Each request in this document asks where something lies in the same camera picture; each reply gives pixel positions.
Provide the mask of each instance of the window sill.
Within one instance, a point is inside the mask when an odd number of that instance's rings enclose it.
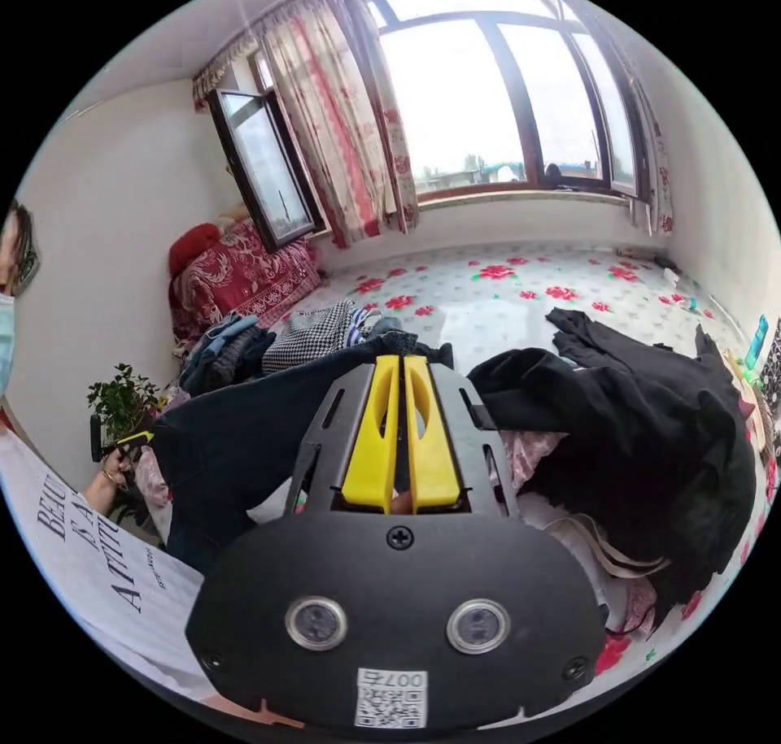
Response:
[[[420,202],[420,208],[425,210],[438,210],[440,207],[453,205],[468,205],[476,202],[507,202],[510,200],[520,202],[523,199],[536,202],[544,199],[568,199],[573,202],[595,202],[604,205],[617,205],[628,207],[629,200],[624,197],[615,197],[610,194],[598,194],[593,191],[541,191],[538,189],[518,191],[484,191],[480,194],[463,194],[460,197],[444,197],[442,199],[429,199]]]

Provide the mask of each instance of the open window pane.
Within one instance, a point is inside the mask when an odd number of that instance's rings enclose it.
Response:
[[[473,20],[382,37],[420,193],[525,180],[513,108]]]
[[[303,168],[290,139],[277,128],[281,112],[273,92],[216,89],[208,101],[233,177],[268,251],[316,228],[319,218],[312,214]]]
[[[529,92],[543,164],[556,164],[567,177],[601,178],[591,103],[561,35],[549,28],[500,28]]]
[[[234,129],[250,181],[276,235],[282,239],[309,221],[268,112],[258,110]]]
[[[578,34],[575,41],[586,59],[591,75],[602,100],[604,119],[607,121],[610,154],[613,160],[613,180],[631,188],[637,188],[635,154],[632,150],[632,136],[629,120],[610,67],[594,42],[587,34]]]
[[[412,20],[445,12],[489,10],[555,17],[540,0],[388,0],[399,20]]]

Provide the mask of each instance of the clothing pile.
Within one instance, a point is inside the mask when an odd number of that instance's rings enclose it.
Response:
[[[754,455],[740,395],[698,327],[697,358],[646,346],[580,311],[548,320],[560,357],[513,350],[469,379],[496,427],[564,433],[523,492],[578,517],[613,575],[647,576],[654,623],[723,572],[754,502]]]
[[[700,327],[693,359],[579,311],[548,320],[559,356],[511,350],[468,378],[500,431],[521,517],[578,557],[606,627],[650,633],[723,572],[748,523],[756,484],[740,394]],[[206,573],[290,479],[331,384],[386,354],[453,368],[450,344],[424,346],[351,300],[294,314],[276,336],[252,319],[212,328],[181,378],[200,396],[155,424],[150,486],[173,500],[168,551]],[[218,377],[234,385],[212,388]]]

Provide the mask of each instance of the screw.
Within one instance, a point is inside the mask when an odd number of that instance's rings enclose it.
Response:
[[[212,653],[205,655],[201,659],[201,663],[207,671],[219,671],[222,667],[222,658],[219,655]]]
[[[576,657],[571,659],[565,666],[562,676],[566,681],[579,679],[585,672],[588,661],[585,657]]]
[[[407,527],[394,527],[388,531],[388,546],[391,549],[403,551],[408,549],[414,540],[412,530]]]

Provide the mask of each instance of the black clothing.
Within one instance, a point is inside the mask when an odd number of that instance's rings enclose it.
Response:
[[[554,338],[585,369],[547,351],[514,350],[478,365],[469,379],[499,429],[568,433],[524,491],[588,514],[632,559],[671,561],[650,576],[659,623],[724,570],[751,515],[754,456],[737,392],[701,330],[698,363],[577,312],[556,309],[548,318],[577,323],[599,343],[589,348],[574,333]]]

